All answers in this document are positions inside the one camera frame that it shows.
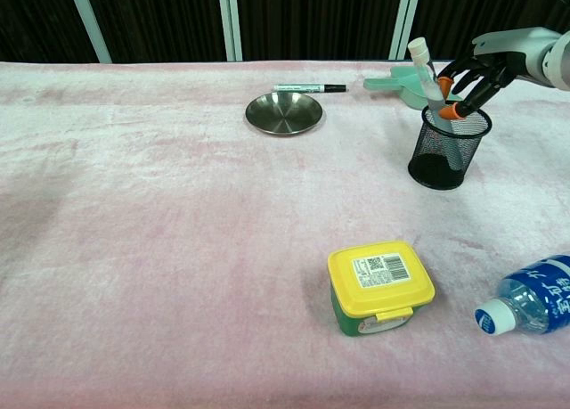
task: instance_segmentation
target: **yellow lid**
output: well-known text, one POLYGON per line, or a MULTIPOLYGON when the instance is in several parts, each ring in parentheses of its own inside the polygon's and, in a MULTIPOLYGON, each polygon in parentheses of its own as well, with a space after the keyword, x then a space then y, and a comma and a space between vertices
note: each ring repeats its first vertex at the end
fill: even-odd
POLYGON ((387 320, 411 315, 436 290, 418 255, 405 241, 342 249, 329 256, 329 274, 346 315, 387 320))

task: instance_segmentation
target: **barcode label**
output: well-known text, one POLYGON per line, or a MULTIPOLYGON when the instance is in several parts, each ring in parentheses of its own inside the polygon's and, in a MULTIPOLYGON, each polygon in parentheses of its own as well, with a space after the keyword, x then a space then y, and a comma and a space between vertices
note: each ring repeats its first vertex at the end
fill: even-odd
POLYGON ((410 280, 410 272, 398 253, 354 259, 353 268, 363 288, 410 280))

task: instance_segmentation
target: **orange fingertip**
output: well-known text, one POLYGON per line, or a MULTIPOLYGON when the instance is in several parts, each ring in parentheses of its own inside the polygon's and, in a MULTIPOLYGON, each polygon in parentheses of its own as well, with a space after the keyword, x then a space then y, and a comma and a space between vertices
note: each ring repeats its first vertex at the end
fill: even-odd
POLYGON ((439 87, 442 90, 442 94, 444 95, 444 99, 447 99, 447 96, 449 95, 449 92, 452 89, 453 79, 451 79, 449 77, 439 77, 437 79, 437 82, 439 82, 439 87))
POLYGON ((456 105, 457 103, 454 103, 451 106, 445 106, 439 111, 439 116, 443 119, 464 119, 458 115, 457 111, 455 110, 456 105))

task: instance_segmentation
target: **black curtain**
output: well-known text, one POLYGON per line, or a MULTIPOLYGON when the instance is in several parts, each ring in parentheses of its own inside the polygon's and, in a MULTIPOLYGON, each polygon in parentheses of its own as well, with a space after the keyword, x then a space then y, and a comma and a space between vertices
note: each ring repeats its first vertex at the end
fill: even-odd
POLYGON ((387 59, 400 0, 238 0, 244 60, 387 59))
POLYGON ((432 57, 453 59, 478 35, 533 26, 564 33, 570 8, 558 0, 419 0, 410 39, 425 37, 432 57))
POLYGON ((0 61, 98 62, 73 0, 0 0, 0 61))
POLYGON ((219 0, 90 0, 118 63, 225 61, 219 0))

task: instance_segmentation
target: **barcode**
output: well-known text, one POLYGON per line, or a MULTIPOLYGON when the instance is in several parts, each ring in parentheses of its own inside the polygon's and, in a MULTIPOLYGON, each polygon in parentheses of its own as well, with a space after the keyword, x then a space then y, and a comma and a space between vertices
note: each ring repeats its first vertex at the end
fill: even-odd
POLYGON ((384 268, 382 265, 382 258, 368 258, 368 266, 371 271, 376 271, 377 269, 384 268))
POLYGON ((390 274, 392 275, 392 280, 396 281, 410 278, 408 271, 406 271, 406 267, 399 256, 384 258, 384 262, 386 263, 388 271, 390 271, 390 274))

